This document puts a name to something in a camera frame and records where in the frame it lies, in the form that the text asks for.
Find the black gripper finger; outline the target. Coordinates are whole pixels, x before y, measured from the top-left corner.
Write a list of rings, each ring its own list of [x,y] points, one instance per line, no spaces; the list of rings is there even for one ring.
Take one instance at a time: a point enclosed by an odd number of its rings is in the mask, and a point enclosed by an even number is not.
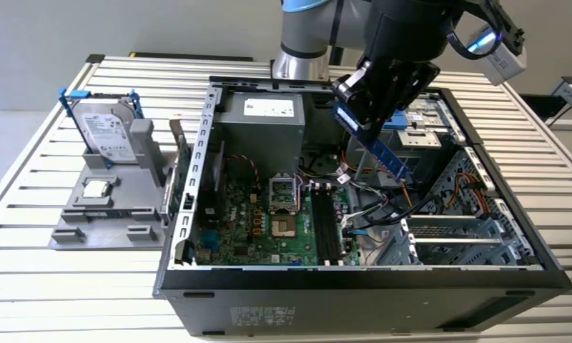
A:
[[[409,106],[438,73],[438,66],[429,61],[397,66],[393,75],[396,81],[388,92],[385,120],[392,118],[396,111],[402,111]]]
[[[385,120],[384,112],[389,107],[393,73],[390,66],[380,62],[366,62],[364,66],[366,67],[364,76],[366,100],[362,107],[362,128],[365,139],[373,139]]]

